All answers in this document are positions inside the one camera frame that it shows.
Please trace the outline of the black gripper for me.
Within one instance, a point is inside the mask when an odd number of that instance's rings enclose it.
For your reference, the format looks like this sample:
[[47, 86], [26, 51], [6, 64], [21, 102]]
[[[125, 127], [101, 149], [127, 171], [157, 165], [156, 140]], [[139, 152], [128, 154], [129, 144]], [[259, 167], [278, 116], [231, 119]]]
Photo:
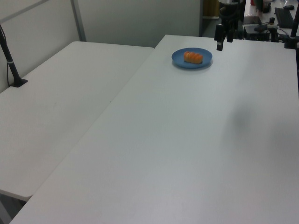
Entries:
[[216, 49], [223, 50], [225, 38], [232, 43], [236, 37], [240, 19], [240, 4], [220, 4], [219, 16], [221, 24], [216, 25], [214, 40], [217, 43]]

